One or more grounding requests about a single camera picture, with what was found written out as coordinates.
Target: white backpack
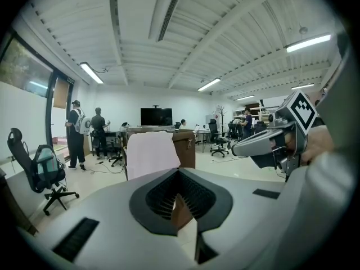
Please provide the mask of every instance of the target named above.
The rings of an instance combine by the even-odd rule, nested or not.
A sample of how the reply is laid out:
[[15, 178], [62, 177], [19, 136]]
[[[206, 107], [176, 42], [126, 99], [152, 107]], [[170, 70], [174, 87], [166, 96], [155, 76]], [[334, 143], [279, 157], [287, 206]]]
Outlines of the white backpack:
[[74, 109], [74, 111], [76, 111], [79, 115], [78, 120], [74, 125], [75, 131], [80, 134], [88, 135], [91, 127], [91, 119], [89, 117], [85, 117], [85, 114], [80, 114], [78, 109]]

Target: hand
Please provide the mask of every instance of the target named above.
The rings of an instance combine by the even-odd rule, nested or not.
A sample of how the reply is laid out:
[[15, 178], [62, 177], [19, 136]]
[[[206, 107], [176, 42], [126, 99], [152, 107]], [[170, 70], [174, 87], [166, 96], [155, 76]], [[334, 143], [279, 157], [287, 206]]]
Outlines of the hand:
[[[295, 133], [285, 135], [285, 143], [289, 150], [295, 150]], [[305, 151], [301, 155], [301, 165], [308, 165], [317, 156], [325, 151], [332, 151], [334, 143], [326, 126], [310, 128], [308, 133], [308, 143]]]

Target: pink cloth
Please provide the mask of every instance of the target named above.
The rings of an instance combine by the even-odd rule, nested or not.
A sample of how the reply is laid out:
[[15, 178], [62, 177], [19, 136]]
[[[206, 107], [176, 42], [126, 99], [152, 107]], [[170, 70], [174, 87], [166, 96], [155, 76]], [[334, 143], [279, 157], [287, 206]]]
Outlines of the pink cloth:
[[132, 134], [128, 141], [128, 180], [180, 166], [173, 135], [165, 131]]

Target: fluorescent light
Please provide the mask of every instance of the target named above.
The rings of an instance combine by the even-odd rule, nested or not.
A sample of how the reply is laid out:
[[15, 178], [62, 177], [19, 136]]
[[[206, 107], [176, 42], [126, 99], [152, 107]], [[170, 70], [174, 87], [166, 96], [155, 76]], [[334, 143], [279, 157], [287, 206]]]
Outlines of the fluorescent light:
[[29, 83], [32, 84], [32, 85], [39, 86], [39, 87], [41, 87], [41, 88], [47, 89], [47, 86], [42, 85], [42, 84], [39, 84], [39, 83], [36, 83], [36, 82], [34, 82], [34, 81], [30, 81]]
[[301, 48], [305, 48], [305, 47], [308, 47], [308, 46], [311, 46], [311, 45], [314, 45], [314, 44], [329, 41], [330, 38], [331, 38], [331, 35], [328, 34], [328, 35], [325, 35], [325, 36], [321, 36], [321, 37], [313, 38], [313, 39], [306, 40], [306, 41], [303, 41], [303, 42], [299, 42], [299, 43], [296, 43], [296, 44], [294, 44], [292, 46], [286, 47], [286, 52], [290, 53], [292, 51], [296, 51], [296, 50], [301, 49]]
[[90, 65], [86, 62], [80, 63], [80, 67], [84, 69], [84, 71], [90, 75], [92, 79], [94, 79], [98, 84], [103, 84], [103, 81], [100, 79], [98, 75], [91, 69]]
[[199, 88], [198, 91], [202, 91], [204, 89], [207, 89], [208, 87], [214, 85], [215, 83], [218, 83], [219, 81], [220, 81], [220, 78], [215, 78], [214, 80], [212, 80], [208, 84], [206, 84], [206, 85], [202, 86], [201, 88]]
[[246, 97], [243, 97], [243, 98], [236, 99], [236, 101], [239, 101], [239, 100], [242, 100], [242, 99], [252, 98], [252, 97], [254, 97], [254, 96], [255, 96], [255, 95], [246, 96]]
[[314, 83], [310, 83], [310, 84], [306, 84], [306, 85], [300, 85], [300, 86], [295, 86], [295, 87], [292, 87], [291, 90], [300, 89], [300, 88], [305, 88], [305, 87], [311, 87], [311, 86], [314, 86]]

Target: ceiling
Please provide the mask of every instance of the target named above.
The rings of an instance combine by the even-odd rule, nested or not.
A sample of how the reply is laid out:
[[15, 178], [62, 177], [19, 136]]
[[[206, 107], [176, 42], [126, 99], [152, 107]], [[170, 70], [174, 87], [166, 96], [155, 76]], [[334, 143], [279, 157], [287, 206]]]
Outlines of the ceiling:
[[[285, 50], [336, 34], [336, 19], [322, 0], [30, 0], [23, 16], [83, 77], [89, 78], [78, 66], [84, 61], [107, 70], [99, 74], [105, 84], [197, 91], [220, 77], [208, 93], [233, 100], [286, 95], [306, 83], [317, 91], [338, 54], [335, 38]], [[301, 26], [307, 34], [299, 33]]]

